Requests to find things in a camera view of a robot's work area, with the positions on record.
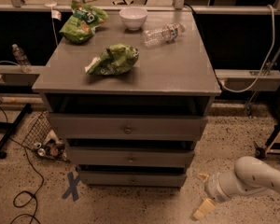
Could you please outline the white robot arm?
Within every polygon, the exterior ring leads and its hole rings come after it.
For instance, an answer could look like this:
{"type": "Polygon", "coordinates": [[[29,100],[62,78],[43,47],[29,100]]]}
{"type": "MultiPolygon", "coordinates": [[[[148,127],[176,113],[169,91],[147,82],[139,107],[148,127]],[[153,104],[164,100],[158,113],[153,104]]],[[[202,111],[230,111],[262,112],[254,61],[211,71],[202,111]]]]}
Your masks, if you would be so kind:
{"type": "Polygon", "coordinates": [[[193,211],[194,221],[212,212],[218,203],[230,201],[236,196],[264,196],[280,194],[280,171],[250,156],[239,158],[232,169],[212,175],[199,174],[207,194],[193,211]]]}

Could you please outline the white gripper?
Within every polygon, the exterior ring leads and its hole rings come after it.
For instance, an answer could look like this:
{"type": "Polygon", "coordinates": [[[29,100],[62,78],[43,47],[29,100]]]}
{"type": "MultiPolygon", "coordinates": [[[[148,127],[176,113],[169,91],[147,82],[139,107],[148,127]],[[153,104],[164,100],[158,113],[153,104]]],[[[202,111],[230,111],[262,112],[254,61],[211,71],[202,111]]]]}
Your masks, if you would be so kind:
{"type": "Polygon", "coordinates": [[[230,177],[228,172],[212,175],[199,173],[197,176],[202,181],[205,181],[204,190],[209,198],[202,198],[199,206],[193,212],[192,218],[194,220],[200,220],[212,212],[216,207],[216,203],[224,203],[231,199],[224,189],[230,177]]]}

